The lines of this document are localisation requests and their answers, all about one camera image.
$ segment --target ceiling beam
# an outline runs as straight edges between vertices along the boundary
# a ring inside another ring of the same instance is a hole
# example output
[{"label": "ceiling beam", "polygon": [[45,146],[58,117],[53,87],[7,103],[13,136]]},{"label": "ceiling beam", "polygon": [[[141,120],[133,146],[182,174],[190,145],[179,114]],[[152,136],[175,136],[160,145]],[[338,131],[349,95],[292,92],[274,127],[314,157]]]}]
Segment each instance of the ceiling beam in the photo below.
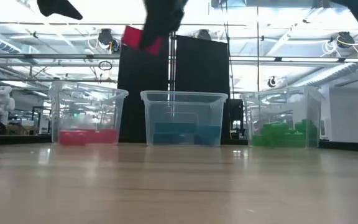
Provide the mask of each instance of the ceiling beam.
[{"label": "ceiling beam", "polygon": [[273,45],[273,47],[265,54],[265,56],[272,56],[280,47],[282,47],[292,36],[292,33],[296,28],[303,25],[305,21],[310,19],[311,17],[317,16],[323,8],[315,8],[310,9],[310,11],[306,14],[302,20],[297,21],[296,23],[292,24],[288,30],[281,36],[281,38]]},{"label": "ceiling beam", "polygon": [[[29,11],[31,11],[31,12],[33,12],[34,14],[35,14],[35,16],[39,16],[39,14],[38,13],[36,13],[35,11],[33,11],[32,9],[31,9],[31,7],[28,5],[28,4],[26,4],[27,2],[24,2],[24,1],[16,1],[19,5],[21,5],[22,7],[24,7],[25,9],[27,9],[27,10],[29,10]],[[41,19],[41,21],[42,21],[42,23],[45,25],[45,26],[47,26],[48,28],[51,28],[51,29],[53,29],[53,27],[45,20],[45,18],[44,17],[40,17],[40,19]],[[76,52],[76,53],[81,53],[75,46],[74,46],[74,44],[70,41],[70,40],[68,40],[62,33],[60,33],[59,31],[57,31],[57,30],[55,30],[55,31],[53,31],[53,33],[56,35],[56,36],[58,36],[59,38],[61,38],[64,42],[66,42],[66,44],[68,44],[73,50],[74,50],[74,52]]]}]

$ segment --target metal pipe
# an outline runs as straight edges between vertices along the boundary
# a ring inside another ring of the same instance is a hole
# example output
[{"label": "metal pipe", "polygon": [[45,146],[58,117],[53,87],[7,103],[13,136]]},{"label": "metal pipe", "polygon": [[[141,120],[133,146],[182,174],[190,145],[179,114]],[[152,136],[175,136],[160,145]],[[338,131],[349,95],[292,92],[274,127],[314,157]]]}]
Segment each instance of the metal pipe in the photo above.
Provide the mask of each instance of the metal pipe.
[{"label": "metal pipe", "polygon": [[[16,22],[0,22],[0,25],[11,25],[17,24]],[[42,22],[21,22],[22,25],[43,25]],[[52,26],[144,26],[144,23],[135,23],[135,24],[128,24],[128,23],[66,23],[66,22],[50,22]],[[181,26],[217,26],[221,27],[222,24],[180,24]],[[230,24],[230,26],[238,26],[238,27],[247,27],[244,24]]]},{"label": "metal pipe", "polygon": [[8,73],[8,74],[13,75],[13,76],[27,77],[27,76],[24,75],[23,73],[18,72],[18,71],[14,70],[14,69],[5,67],[5,66],[3,66],[3,65],[0,65],[0,72]]},{"label": "metal pipe", "polygon": [[113,55],[86,55],[86,54],[0,54],[0,58],[14,59],[119,59],[119,54]]},{"label": "metal pipe", "polygon": [[[231,60],[233,65],[256,65],[255,60]],[[260,62],[261,65],[274,65],[274,66],[297,66],[297,67],[330,67],[340,64],[340,62]],[[0,65],[9,66],[33,66],[29,63],[0,63]],[[40,62],[35,67],[98,67],[99,63],[63,63],[63,62]],[[112,67],[118,67],[119,64],[115,63]]]},{"label": "metal pipe", "polygon": [[18,78],[0,78],[0,82],[15,81],[15,82],[86,82],[86,83],[116,83],[116,80],[53,80],[53,79],[18,79]]},{"label": "metal pipe", "polygon": [[12,88],[12,91],[38,91],[38,92],[46,92],[49,90],[40,90],[39,88]]},{"label": "metal pipe", "polygon": [[[15,59],[29,59],[29,58],[35,58],[35,59],[72,59],[72,60],[89,60],[89,59],[95,59],[95,60],[117,60],[119,59],[119,54],[95,54],[95,55],[88,55],[88,54],[0,54],[0,58],[15,58]],[[257,57],[253,56],[235,56],[235,58],[241,58],[240,60],[233,60],[232,61],[249,61],[249,62],[256,62]],[[321,64],[342,64],[343,62],[340,62],[340,58],[333,58],[337,59],[338,61],[330,62],[326,61],[326,58],[321,57],[285,57],[287,60],[285,62],[281,61],[282,57],[275,57],[276,61],[269,61],[271,57],[260,57],[260,62],[276,62],[276,63],[321,63]]]},{"label": "metal pipe", "polygon": [[[8,66],[15,66],[15,67],[29,67],[29,66],[33,66],[29,63],[1,63],[1,65],[8,65]],[[105,63],[102,63],[100,65],[101,68],[110,68],[110,67],[118,67],[118,64],[113,64],[111,65],[107,65]],[[99,62],[98,63],[62,63],[62,62],[40,62],[36,65],[36,67],[99,67]]]}]

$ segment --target transparent storage container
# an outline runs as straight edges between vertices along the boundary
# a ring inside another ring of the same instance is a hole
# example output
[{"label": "transparent storage container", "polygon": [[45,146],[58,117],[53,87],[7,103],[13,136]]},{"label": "transparent storage container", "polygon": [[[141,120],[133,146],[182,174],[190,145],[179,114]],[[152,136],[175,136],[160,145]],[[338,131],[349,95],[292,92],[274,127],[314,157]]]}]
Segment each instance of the transparent storage container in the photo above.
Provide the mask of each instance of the transparent storage container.
[{"label": "transparent storage container", "polygon": [[54,81],[52,141],[63,145],[117,144],[125,90]]},{"label": "transparent storage container", "polygon": [[224,93],[143,91],[148,145],[220,146]]},{"label": "transparent storage container", "polygon": [[242,95],[250,146],[318,147],[322,94],[296,87]]}]

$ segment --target wooden floor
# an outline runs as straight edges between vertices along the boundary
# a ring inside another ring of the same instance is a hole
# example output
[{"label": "wooden floor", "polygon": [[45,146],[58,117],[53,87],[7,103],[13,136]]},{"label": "wooden floor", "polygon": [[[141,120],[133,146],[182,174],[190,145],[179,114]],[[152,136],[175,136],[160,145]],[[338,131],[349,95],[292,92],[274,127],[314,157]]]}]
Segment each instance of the wooden floor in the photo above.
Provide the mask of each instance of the wooden floor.
[{"label": "wooden floor", "polygon": [[0,147],[0,224],[358,224],[358,153]]}]

